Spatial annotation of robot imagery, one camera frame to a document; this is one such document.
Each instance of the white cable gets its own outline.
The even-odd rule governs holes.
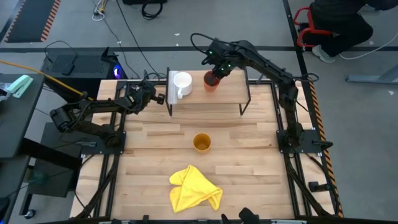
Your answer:
[[[342,56],[342,55],[340,54],[340,57],[341,57],[342,59],[345,59],[345,60],[354,60],[354,59],[361,58],[361,57],[363,57],[363,56],[367,56],[367,55],[369,55],[369,54],[371,54],[371,53],[373,53],[373,52],[377,52],[378,50],[382,49],[383,47],[385,47],[385,46],[391,44],[391,42],[393,42],[397,37],[398,37],[398,32],[397,32],[397,34],[395,35],[395,37],[392,38],[392,40],[390,40],[389,42],[387,42],[387,43],[384,44],[383,46],[378,47],[377,49],[374,49],[374,50],[372,50],[371,52],[368,52],[368,53],[366,53],[366,54],[362,54],[362,55],[360,55],[360,56],[353,57],[353,58],[346,58],[346,57],[344,57],[344,56]]]
[[[99,0],[98,3],[97,3],[97,5],[96,5],[96,6],[94,7],[94,9],[93,9],[93,15],[92,15],[91,18],[92,18],[94,21],[102,21],[103,19],[105,19],[105,14],[103,14],[100,10],[98,10],[98,6],[100,6],[100,3],[101,3],[102,1],[104,1],[104,0]],[[94,19],[95,13],[98,13],[98,14],[101,16],[101,18],[100,18],[100,19]]]

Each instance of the blue light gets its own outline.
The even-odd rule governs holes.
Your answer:
[[[116,64],[113,67],[113,76],[116,79],[121,79],[122,78],[122,68],[120,67],[120,64]]]

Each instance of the gray floor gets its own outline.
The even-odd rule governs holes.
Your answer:
[[[0,26],[12,14],[16,0],[0,2]],[[290,0],[293,14],[300,7],[309,5],[309,0]],[[293,46],[282,1],[280,0],[170,0],[161,16],[146,21],[141,12],[122,5],[141,46],[189,46],[189,35],[202,32],[223,40],[246,39],[254,45]],[[91,20],[93,3],[90,0],[62,1],[49,38],[44,43],[7,44],[2,48],[45,47],[55,40],[64,40],[73,47],[117,47],[116,39],[109,33],[104,22]],[[383,12],[379,16],[365,16],[374,27],[371,38],[373,46],[380,46],[397,32],[392,27],[398,20],[398,8]],[[109,1],[106,20],[125,47],[135,43],[123,23],[116,3]],[[209,42],[197,38],[198,45]],[[398,39],[392,46],[398,45]],[[369,42],[361,46],[370,46]],[[363,52],[345,52],[355,56]],[[295,75],[300,75],[295,52],[262,51],[261,54]],[[166,67],[174,69],[201,69],[202,54],[198,52],[146,52],[148,60],[158,72]],[[139,73],[150,70],[140,53],[126,52],[129,64]],[[349,85],[345,78],[349,74],[381,74],[398,61],[398,52],[376,52],[358,60],[345,61],[338,58],[334,64],[324,64],[311,53],[305,53],[309,72],[320,75],[316,82],[318,100],[322,111],[326,137],[335,146],[330,149],[340,199],[346,217],[397,220],[398,194],[396,185],[398,171],[394,160],[398,158],[398,140],[395,130],[398,122],[394,115],[398,111],[398,91],[393,86]],[[0,60],[40,68],[43,53],[0,54]],[[123,67],[132,77],[132,73]],[[20,68],[0,64],[0,73],[29,73]],[[258,73],[249,69],[250,77]],[[62,99],[44,91],[37,108],[49,112],[63,104]],[[35,112],[28,128],[27,137],[39,141],[46,115]],[[10,223],[39,223],[68,218],[73,195],[67,198],[34,197],[32,208],[38,214],[31,220],[19,217],[17,212],[24,191],[21,190]]]

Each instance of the black pants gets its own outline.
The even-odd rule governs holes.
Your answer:
[[[313,21],[317,29],[339,34],[339,36],[321,44],[322,49],[331,57],[369,40],[373,35],[373,28],[359,14],[341,22],[326,21],[313,15]]]

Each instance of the yellow cloth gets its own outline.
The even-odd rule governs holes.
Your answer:
[[[214,186],[194,166],[174,173],[170,177],[170,183],[179,185],[170,192],[170,201],[175,213],[198,205],[204,200],[209,200],[213,210],[220,207],[223,190]]]

